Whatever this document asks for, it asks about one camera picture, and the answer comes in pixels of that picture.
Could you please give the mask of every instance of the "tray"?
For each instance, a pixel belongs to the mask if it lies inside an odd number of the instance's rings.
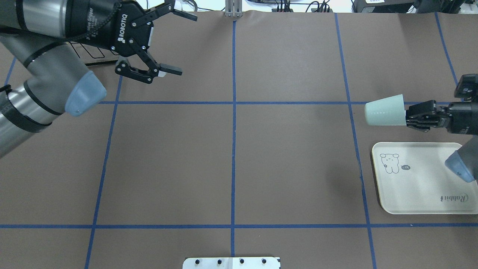
[[[478,185],[445,166],[458,143],[380,142],[372,159],[382,208],[390,214],[477,214]]]

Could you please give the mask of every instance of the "cartoon animal drawing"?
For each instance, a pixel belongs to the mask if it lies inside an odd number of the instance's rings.
[[[400,167],[398,166],[398,154],[380,154],[382,158],[382,164],[385,167],[385,171],[389,174],[398,174]]]

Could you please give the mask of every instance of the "robotiq logo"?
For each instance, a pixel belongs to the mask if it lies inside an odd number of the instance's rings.
[[[468,194],[466,193],[440,197],[440,202],[466,202],[466,201],[468,201]]]
[[[126,40],[124,40],[124,34],[125,34],[125,27],[126,27],[126,19],[128,18],[128,16],[126,14],[123,14],[121,15],[121,24],[120,24],[120,27],[119,27],[119,37],[118,37],[118,41],[120,42],[123,42],[123,43],[126,43]]]

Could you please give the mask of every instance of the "black strap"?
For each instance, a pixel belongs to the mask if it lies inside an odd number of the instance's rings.
[[[22,30],[28,31],[27,25],[25,23],[25,17],[23,15],[23,0],[17,0],[16,7],[17,7],[17,20],[18,20],[18,24],[20,25],[20,28]]]
[[[23,62],[23,66],[25,68],[28,68],[28,66],[38,57],[40,57],[41,55],[43,55],[44,53],[46,53],[47,51],[53,49],[53,48],[56,48],[58,46],[61,46],[61,45],[66,45],[66,43],[63,43],[63,42],[54,42],[54,43],[51,43],[51,44],[48,44],[46,46],[44,46],[43,48],[35,51],[34,53],[32,53],[24,62]]]
[[[54,111],[53,109],[47,107],[44,103],[42,103],[42,101],[40,101],[32,92],[32,90],[30,89],[30,87],[28,87],[28,83],[25,81],[25,83],[23,84],[23,87],[25,88],[25,91],[28,93],[28,95],[30,96],[30,98],[35,101],[35,103],[40,106],[41,108],[45,109],[46,111],[48,111],[49,113],[53,114],[53,115],[57,115],[57,116],[60,116],[61,114],[63,113],[60,113],[60,112],[56,112]]]
[[[46,127],[51,125],[51,123],[38,123],[30,119],[28,116],[25,116],[20,113],[20,111],[18,111],[10,102],[10,99],[8,99],[7,94],[11,91],[9,85],[8,88],[4,89],[3,87],[0,90],[2,90],[0,92],[0,113],[2,113],[3,116],[5,116],[5,118],[7,118],[7,120],[9,120],[15,126],[29,133],[39,133],[43,131]]]

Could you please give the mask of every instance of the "cup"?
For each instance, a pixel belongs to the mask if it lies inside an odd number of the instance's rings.
[[[405,117],[403,94],[365,104],[365,119],[368,125],[406,126]]]

